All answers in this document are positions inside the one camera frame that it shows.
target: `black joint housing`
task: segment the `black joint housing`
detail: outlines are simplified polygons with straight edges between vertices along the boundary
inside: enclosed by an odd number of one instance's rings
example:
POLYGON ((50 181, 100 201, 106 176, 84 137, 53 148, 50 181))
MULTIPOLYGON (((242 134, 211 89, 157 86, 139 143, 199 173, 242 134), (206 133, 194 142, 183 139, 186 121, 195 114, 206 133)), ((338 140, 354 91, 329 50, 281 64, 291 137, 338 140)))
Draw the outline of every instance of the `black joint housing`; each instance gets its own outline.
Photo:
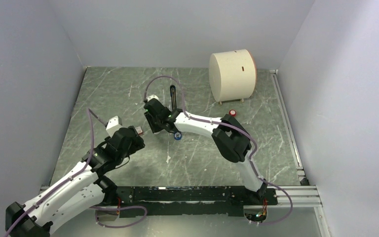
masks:
MULTIPOLYGON (((222 122, 233 125, 246 132, 237 119, 230 115, 225 115, 222 118, 222 122)), ((222 154, 225 159, 233 163, 237 163, 239 161, 244 162, 246 153, 252 147, 249 138, 235 129, 224 125, 219 125, 217 128, 214 128, 211 136, 213 137, 220 154, 222 154)))
POLYGON ((170 111, 157 99, 149 100, 145 105, 145 117, 153 133, 166 130, 167 132, 179 132, 175 126, 177 116, 182 113, 181 109, 170 111))
MULTIPOLYGON (((96 172, 98 177, 101 177, 120 165, 124 158, 144 147, 143 138, 139 136, 133 126, 122 127, 112 137, 105 138, 105 141, 94 149, 94 154, 89 163, 92 167, 91 171, 96 172)), ((82 161, 85 162, 88 157, 89 152, 82 158, 82 161)))
POLYGON ((102 200, 102 205, 109 205, 110 203, 117 202, 117 185, 107 178, 105 175, 101 176, 94 184, 98 185, 102 189, 102 193, 105 194, 104 199, 102 200))
MULTIPOLYGON (((11 227, 23 213, 23 205, 14 202, 9 205, 5 210, 5 230, 11 227)), ((35 217, 32 218, 26 215, 22 220, 15 226, 11 231, 11 237, 49 237, 50 236, 50 226, 53 225, 52 222, 47 222, 43 227, 35 223, 35 217)))

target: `metal frame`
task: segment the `metal frame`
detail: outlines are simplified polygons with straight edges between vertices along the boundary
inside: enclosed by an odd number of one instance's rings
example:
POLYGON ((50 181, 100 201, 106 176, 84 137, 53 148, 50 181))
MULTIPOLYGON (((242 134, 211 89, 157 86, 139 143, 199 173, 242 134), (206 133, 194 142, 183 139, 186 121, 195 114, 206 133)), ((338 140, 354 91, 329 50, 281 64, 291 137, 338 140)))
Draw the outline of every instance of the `metal frame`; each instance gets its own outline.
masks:
MULTIPOLYGON (((305 177, 305 172, 303 169, 303 164, 300 159, 299 150, 297 149, 296 140, 294 138, 293 130, 291 128, 290 120, 288 118, 287 109, 285 108, 284 99, 281 94, 280 86, 278 83, 277 74, 278 70, 270 70, 272 77, 272 82, 274 84, 275 93, 277 94, 277 99, 280 104, 280 110, 282 114, 282 118, 284 120, 285 130, 287 132, 288 140, 290 142, 291 152, 293 154, 294 162, 297 167, 297 175, 301 180, 302 177, 305 177)), ((319 225, 320 234, 322 237, 331 237, 331 232, 326 221, 325 212, 323 209, 322 202, 320 200, 319 193, 315 186, 288 186, 285 187, 288 194, 292 197, 294 207, 313 207, 314 213, 316 214, 316 220, 319 225)), ((269 208, 278 207, 278 206, 289 206, 288 199, 280 195, 281 191, 277 191, 278 195, 278 203, 281 205, 277 206, 269 206, 269 208)))
POLYGON ((288 118, 287 110, 285 108, 284 100, 282 98, 280 86, 278 84, 277 75, 271 74, 271 77, 272 77, 272 82, 274 83, 275 93, 277 94, 277 99, 278 99, 278 102, 280 104, 282 119, 284 120, 285 130, 287 132, 288 140, 290 142, 290 148, 291 148, 291 152, 293 154, 294 162, 296 163, 297 167, 302 168, 303 167, 302 161, 300 160, 300 155, 299 155, 299 151, 297 149, 296 140, 294 139, 294 134, 293 134, 293 131, 292 131, 291 125, 290 125, 290 120, 288 118))

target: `small red object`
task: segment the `small red object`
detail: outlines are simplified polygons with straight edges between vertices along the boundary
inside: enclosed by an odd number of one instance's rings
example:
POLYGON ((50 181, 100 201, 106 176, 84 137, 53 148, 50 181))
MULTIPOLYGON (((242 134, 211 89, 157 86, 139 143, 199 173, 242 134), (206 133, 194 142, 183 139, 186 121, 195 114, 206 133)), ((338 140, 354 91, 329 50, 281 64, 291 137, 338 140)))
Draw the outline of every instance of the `small red object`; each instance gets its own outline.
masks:
POLYGON ((136 131, 137 131, 137 134, 139 134, 139 135, 143 134, 143 130, 141 127, 136 127, 136 131))
POLYGON ((229 115, 231 115, 233 117, 236 116, 236 110, 230 110, 229 115))

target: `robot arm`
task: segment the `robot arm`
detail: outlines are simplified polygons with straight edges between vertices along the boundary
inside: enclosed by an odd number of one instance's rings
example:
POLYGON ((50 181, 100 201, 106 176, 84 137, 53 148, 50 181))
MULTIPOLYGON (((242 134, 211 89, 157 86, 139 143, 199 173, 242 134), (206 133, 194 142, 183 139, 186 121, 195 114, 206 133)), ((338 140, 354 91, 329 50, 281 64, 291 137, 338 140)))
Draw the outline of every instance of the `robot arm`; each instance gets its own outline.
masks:
MULTIPOLYGON (((248 157, 252 152, 252 146, 246 136, 224 125, 190 119, 181 109, 170 111, 159 102, 158 97, 155 95, 149 96, 145 103, 145 117, 153 133, 166 130, 172 133, 192 132, 205 137, 211 137, 221 155, 235 164, 245 188, 255 192, 259 198, 264 195, 267 185, 258 179, 258 177, 263 178, 263 176, 256 174, 248 161, 248 157)), ((242 125, 230 115, 225 115, 223 118, 208 118, 189 113, 188 115, 192 118, 227 123, 246 132, 242 125)))
POLYGON ((8 230, 25 211, 35 206, 12 230, 12 237, 50 236, 89 207, 112 203, 116 199, 117 186, 104 174, 115 169, 124 158, 144 148, 145 144, 136 129, 133 126, 122 127, 118 117, 108 122, 106 131, 109 137, 94 149, 91 161, 82 173, 72 176, 86 165, 89 152, 68 174, 46 191, 23 205, 14 202, 6 209, 5 229, 8 230), (37 205, 43 196, 64 180, 69 181, 37 205))

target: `cable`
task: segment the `cable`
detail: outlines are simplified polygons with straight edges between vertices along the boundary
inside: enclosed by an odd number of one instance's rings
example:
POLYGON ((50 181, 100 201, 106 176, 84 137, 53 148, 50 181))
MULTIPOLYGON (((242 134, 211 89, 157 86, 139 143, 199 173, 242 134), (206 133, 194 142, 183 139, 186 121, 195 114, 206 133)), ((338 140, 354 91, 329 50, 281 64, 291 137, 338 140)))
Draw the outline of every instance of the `cable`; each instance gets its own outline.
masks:
POLYGON ((100 122, 102 123, 102 125, 104 127, 107 127, 108 125, 108 122, 105 122, 104 120, 102 120, 101 118, 99 118, 91 109, 89 109, 89 111, 91 112, 91 114, 100 122))
POLYGON ((250 165, 251 165, 251 167, 252 167, 252 170, 253 170, 253 172, 255 173, 256 177, 257 177, 260 181, 266 183, 267 185, 271 185, 271 186, 277 188, 278 190, 282 191, 282 192, 287 196, 288 200, 290 201, 290 210, 289 210, 289 211, 287 212, 287 214, 284 215, 282 218, 280 218, 280 219, 278 219, 278 220, 276 220, 276 221, 271 221, 271 222, 266 222, 266 223, 259 223, 259 224, 261 224, 261 225, 272 225, 272 224, 276 224, 276 223, 279 223, 279 222, 285 220, 285 219, 291 214, 291 212, 293 211, 293 201, 291 200, 290 195, 288 195, 288 193, 287 193, 284 189, 282 189, 280 186, 275 185, 275 184, 273 184, 273 183, 270 183, 270 182, 268 182, 267 180, 265 180, 265 179, 259 177, 259 171, 258 171, 258 168, 256 167, 256 164, 254 163, 254 161, 253 161, 253 159, 252 159, 253 154, 258 150, 258 144, 257 144, 256 141, 253 139, 253 137, 251 137, 251 136, 250 136, 247 132, 245 132, 244 130, 242 130, 242 129, 238 128, 238 127, 235 127, 235 126, 233 126, 233 125, 230 125, 230 124, 227 124, 227 123, 224 123, 224 122, 217 122, 217 121, 210 121, 210 120, 201 119, 201 118, 194 118, 194 117, 191 117, 190 115, 188 115, 188 114, 187 114, 187 111, 186 111, 186 108, 185 108, 185 94, 184 94, 184 88, 182 87, 181 83, 180 83, 178 80, 176 80, 175 78, 173 78, 173 77, 171 77, 171 76, 165 76, 165 75, 163 75, 163 76, 158 76, 158 77, 153 78, 151 81, 149 81, 148 85, 146 86, 145 93, 144 93, 144 95, 143 95, 143 100, 146 100, 146 98, 147 98, 148 88, 149 88, 150 84, 152 84, 153 81, 155 81, 155 80, 157 80, 157 79, 160 79, 160 78, 169 78, 169 79, 174 80, 174 81, 178 84, 179 88, 181 89, 181 95, 182 95, 182 111, 183 111, 183 113, 184 113, 184 115, 185 115, 186 117, 188 117, 189 119, 193 119, 193 120, 195 120, 195 121, 199 121, 199 122, 206 122, 206 123, 218 124, 218 125, 222 125, 222 126, 229 127, 229 128, 231 128, 231 129, 234 129, 234 130, 236 130, 236 131, 242 133, 242 134, 245 135, 247 138, 249 138, 249 140, 251 140, 251 142, 254 144, 254 149, 253 149, 252 152, 249 154, 248 161, 249 161, 249 163, 250 163, 250 165))
POLYGON ((104 208, 104 207, 99 207, 99 206, 93 206, 91 208, 96 209, 96 210, 101 210, 101 211, 122 211, 122 210, 128 210, 128 209, 142 209, 145 211, 144 215, 142 216, 142 218, 140 218, 140 220, 135 221, 135 222, 128 224, 128 225, 124 225, 124 226, 107 226, 107 225, 102 224, 101 222, 98 221, 97 212, 95 211, 96 224, 98 224, 102 227, 111 228, 111 229, 121 229, 121 228, 127 228, 130 226, 134 226, 134 225, 142 222, 148 215, 148 210, 144 206, 127 206, 127 207, 121 207, 121 208, 104 208))
POLYGON ((114 169, 118 169, 118 168, 121 168, 121 167, 125 166, 126 164, 128 164, 128 163, 130 162, 130 157, 127 157, 127 158, 128 158, 128 160, 127 160, 127 162, 126 162, 126 163, 124 163, 124 164, 121 164, 121 165, 117 166, 117 167, 116 167, 116 168, 114 168, 114 169))

